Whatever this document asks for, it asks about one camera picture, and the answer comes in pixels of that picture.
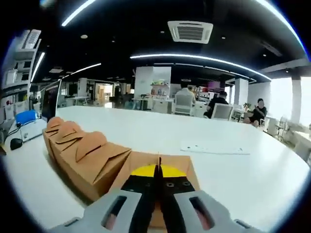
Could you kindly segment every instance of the blue box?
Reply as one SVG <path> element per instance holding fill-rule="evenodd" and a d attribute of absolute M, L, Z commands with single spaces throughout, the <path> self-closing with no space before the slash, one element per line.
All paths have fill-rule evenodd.
<path fill-rule="evenodd" d="M 29 111 L 25 111 L 19 114 L 16 114 L 15 116 L 15 120 L 16 123 L 20 123 L 20 124 L 26 124 L 29 121 L 33 121 L 36 119 L 36 112 L 34 109 L 29 110 Z"/>

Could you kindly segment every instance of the gray gripper housing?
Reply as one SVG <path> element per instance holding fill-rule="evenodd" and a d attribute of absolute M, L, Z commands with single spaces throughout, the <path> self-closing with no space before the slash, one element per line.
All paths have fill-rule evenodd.
<path fill-rule="evenodd" d="M 187 233 L 262 233 L 240 220 L 233 221 L 229 211 L 204 191 L 175 194 Z M 115 203 L 126 200 L 121 207 L 112 230 L 103 225 Z M 141 198 L 140 193 L 114 190 L 88 206 L 82 218 L 72 220 L 49 230 L 50 233 L 128 233 L 134 211 Z M 204 230 L 190 199 L 197 199 L 205 216 L 212 222 L 212 228 Z"/>

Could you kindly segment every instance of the air conditioner vent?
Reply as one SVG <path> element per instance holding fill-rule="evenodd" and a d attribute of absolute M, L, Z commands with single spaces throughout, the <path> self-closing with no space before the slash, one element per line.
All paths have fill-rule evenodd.
<path fill-rule="evenodd" d="M 179 39 L 202 40 L 203 28 L 197 27 L 177 27 Z"/>
<path fill-rule="evenodd" d="M 195 21 L 169 21 L 175 42 L 192 42 L 207 44 L 213 30 L 213 24 Z"/>

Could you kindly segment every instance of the led strip light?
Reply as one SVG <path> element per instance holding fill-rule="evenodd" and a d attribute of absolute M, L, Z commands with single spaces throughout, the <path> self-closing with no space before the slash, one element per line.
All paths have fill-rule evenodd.
<path fill-rule="evenodd" d="M 245 69 L 247 71 L 253 72 L 253 73 L 255 73 L 257 75 L 260 75 L 260 76 L 266 78 L 267 80 L 271 81 L 271 79 L 268 76 L 266 76 L 264 74 L 261 74 L 261 73 L 255 71 L 255 70 L 252 70 L 250 68 L 247 68 L 247 67 L 244 67 L 244 66 L 232 63 L 232 62 L 227 62 L 227 61 L 223 61 L 223 60 L 216 59 L 216 58 L 211 58 L 211 57 L 203 57 L 203 56 L 187 55 L 187 54 L 163 53 L 163 54 L 137 55 L 137 56 L 131 56 L 130 58 L 131 59 L 138 59 L 138 58 L 148 58 L 148 57 L 187 57 L 187 58 L 197 58 L 197 59 L 209 60 L 209 61 L 214 61 L 214 62 L 220 62 L 220 63 L 228 64 L 228 65 L 231 65 L 231 66 L 234 66 L 234 67 L 238 67 L 238 68 L 241 68 L 241 69 Z"/>
<path fill-rule="evenodd" d="M 268 3 L 266 0 L 255 0 L 255 1 L 257 3 L 259 3 L 261 6 L 263 6 L 264 8 L 266 8 L 268 11 L 270 11 L 273 15 L 275 15 L 291 31 L 291 33 L 294 35 L 296 40 L 299 42 L 300 46 L 302 47 L 302 49 L 305 52 L 305 54 L 307 55 L 307 57 L 309 57 L 307 50 L 305 49 L 305 47 L 304 47 L 302 41 L 300 40 L 298 34 L 295 32 L 294 28 L 290 25 L 290 23 L 286 20 L 286 18 L 279 11 L 277 11 L 277 9 L 275 7 L 273 7 L 273 5 Z"/>
<path fill-rule="evenodd" d="M 100 66 L 101 64 L 102 64 L 102 63 L 98 63 L 98 64 L 95 64 L 95 65 L 91 65 L 91 66 L 89 66 L 89 67 L 85 67 L 85 68 L 83 68 L 83 69 L 77 70 L 77 71 L 75 71 L 75 72 L 73 72 L 73 73 L 71 73 L 71 74 L 66 75 L 66 76 L 63 77 L 62 79 L 66 78 L 66 77 L 68 77 L 68 76 L 70 76 L 70 75 L 79 73 L 79 72 L 81 72 L 81 71 L 83 71 L 83 70 L 86 70 L 86 69 L 90 69 L 90 68 L 93 68 L 93 67 Z"/>
<path fill-rule="evenodd" d="M 73 20 L 81 11 L 86 9 L 88 6 L 90 6 L 93 2 L 96 0 L 87 0 L 85 3 L 83 3 L 77 10 L 75 10 L 63 23 L 62 26 L 66 27 L 67 24 L 69 24 L 70 21 Z"/>
<path fill-rule="evenodd" d="M 30 83 L 33 82 L 34 77 L 35 77 L 35 74 L 36 74 L 37 71 L 38 71 L 38 68 L 39 68 L 39 66 L 40 66 L 40 63 L 41 63 L 42 60 L 43 60 L 44 55 L 45 55 L 45 52 L 41 53 L 41 55 L 40 55 L 40 57 L 39 57 L 39 60 L 38 60 L 38 62 L 37 62 L 37 65 L 35 66 L 35 70 L 34 70 L 33 76 L 31 77 Z"/>

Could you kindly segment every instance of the pillar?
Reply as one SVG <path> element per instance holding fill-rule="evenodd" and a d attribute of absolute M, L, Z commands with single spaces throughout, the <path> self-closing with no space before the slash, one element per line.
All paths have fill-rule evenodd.
<path fill-rule="evenodd" d="M 229 104 L 232 103 L 232 86 L 230 86 L 230 89 L 229 89 Z"/>
<path fill-rule="evenodd" d="M 78 83 L 78 96 L 86 96 L 87 78 L 80 78 Z"/>
<path fill-rule="evenodd" d="M 170 84 L 171 70 L 171 67 L 137 67 L 134 97 L 139 98 L 141 95 L 151 94 L 153 81 L 165 80 Z"/>
<path fill-rule="evenodd" d="M 243 106 L 245 103 L 247 103 L 247 97 L 248 97 L 248 80 L 236 79 L 234 104 Z"/>
<path fill-rule="evenodd" d="M 299 123 L 301 114 L 301 77 L 299 74 L 292 74 L 293 84 L 293 107 L 291 122 Z"/>

